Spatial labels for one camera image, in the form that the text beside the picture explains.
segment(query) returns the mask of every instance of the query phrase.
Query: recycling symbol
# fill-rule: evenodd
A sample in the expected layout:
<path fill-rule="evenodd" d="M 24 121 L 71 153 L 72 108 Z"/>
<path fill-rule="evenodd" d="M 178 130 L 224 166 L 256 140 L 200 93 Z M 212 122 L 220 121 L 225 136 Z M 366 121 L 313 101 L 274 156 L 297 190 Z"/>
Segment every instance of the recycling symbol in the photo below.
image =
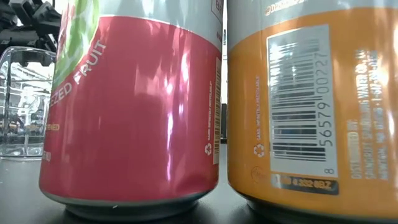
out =
<path fill-rule="evenodd" d="M 258 144 L 257 146 L 254 146 L 253 153 L 254 153 L 254 155 L 257 155 L 260 158 L 266 155 L 264 146 L 262 144 Z"/>
<path fill-rule="evenodd" d="M 207 143 L 207 145 L 205 146 L 205 153 L 207 154 L 207 156 L 210 156 L 211 154 L 211 144 Z"/>

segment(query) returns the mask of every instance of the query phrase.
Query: green leaf graphic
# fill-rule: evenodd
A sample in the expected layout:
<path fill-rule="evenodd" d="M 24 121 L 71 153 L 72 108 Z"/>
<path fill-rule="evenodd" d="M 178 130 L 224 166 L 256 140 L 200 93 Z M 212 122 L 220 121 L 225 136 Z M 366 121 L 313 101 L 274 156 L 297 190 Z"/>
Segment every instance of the green leaf graphic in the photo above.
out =
<path fill-rule="evenodd" d="M 100 0 L 74 0 L 68 5 L 67 21 L 62 24 L 65 41 L 58 46 L 53 89 L 58 87 L 90 49 L 100 19 Z"/>

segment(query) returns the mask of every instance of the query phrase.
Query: black object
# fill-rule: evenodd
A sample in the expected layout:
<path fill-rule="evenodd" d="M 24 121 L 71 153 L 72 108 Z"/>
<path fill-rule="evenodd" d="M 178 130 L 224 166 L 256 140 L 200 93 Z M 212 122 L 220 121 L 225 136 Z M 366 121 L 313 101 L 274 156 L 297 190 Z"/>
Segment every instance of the black object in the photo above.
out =
<path fill-rule="evenodd" d="M 11 62 L 18 62 L 26 70 L 34 73 L 33 70 L 26 68 L 29 62 L 40 62 L 42 66 L 48 67 L 54 62 L 54 57 L 49 54 L 38 54 L 35 51 L 19 50 L 12 53 Z"/>
<path fill-rule="evenodd" d="M 274 203 L 267 203 L 254 197 L 242 194 L 249 202 L 249 206 L 270 220 L 280 224 L 397 224 L 394 220 L 380 219 L 352 219 L 349 217 L 333 217 L 308 211 L 292 210 Z"/>
<path fill-rule="evenodd" d="M 227 139 L 227 115 L 228 115 L 228 105 L 223 103 L 221 105 L 221 143 L 226 143 Z"/>
<path fill-rule="evenodd" d="M 12 46 L 56 52 L 60 24 L 61 14 L 49 2 L 0 0 L 0 55 Z"/>
<path fill-rule="evenodd" d="M 145 224 L 274 224 L 254 213 L 228 185 L 225 145 L 221 145 L 220 154 L 220 180 L 214 191 L 186 213 Z M 64 205 L 45 197 L 38 186 L 39 169 L 40 161 L 0 159 L 0 223 L 98 223 L 78 218 L 67 212 Z"/>

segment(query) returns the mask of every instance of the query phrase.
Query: can bottom rim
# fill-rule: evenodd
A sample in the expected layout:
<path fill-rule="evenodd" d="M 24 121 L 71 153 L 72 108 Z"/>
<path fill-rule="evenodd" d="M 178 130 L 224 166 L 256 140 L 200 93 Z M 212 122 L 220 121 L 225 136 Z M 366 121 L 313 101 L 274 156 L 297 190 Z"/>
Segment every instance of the can bottom rim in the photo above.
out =
<path fill-rule="evenodd" d="M 170 200 L 148 202 L 106 202 L 65 198 L 43 192 L 56 202 L 66 205 L 72 214 L 98 222 L 146 222 L 167 218 L 192 209 L 198 199 L 209 191 Z"/>
<path fill-rule="evenodd" d="M 256 213 L 281 224 L 398 224 L 398 220 L 391 219 L 360 218 L 311 212 L 266 202 L 241 192 L 238 193 L 248 200 L 249 207 Z"/>

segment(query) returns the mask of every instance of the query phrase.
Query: pink can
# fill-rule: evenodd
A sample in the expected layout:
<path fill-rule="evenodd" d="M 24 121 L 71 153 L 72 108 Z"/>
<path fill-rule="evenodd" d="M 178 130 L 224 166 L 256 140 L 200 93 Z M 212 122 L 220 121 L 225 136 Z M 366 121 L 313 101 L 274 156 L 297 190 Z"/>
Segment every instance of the pink can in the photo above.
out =
<path fill-rule="evenodd" d="M 215 188 L 223 0 L 74 0 L 63 13 L 40 189 L 143 221 Z"/>

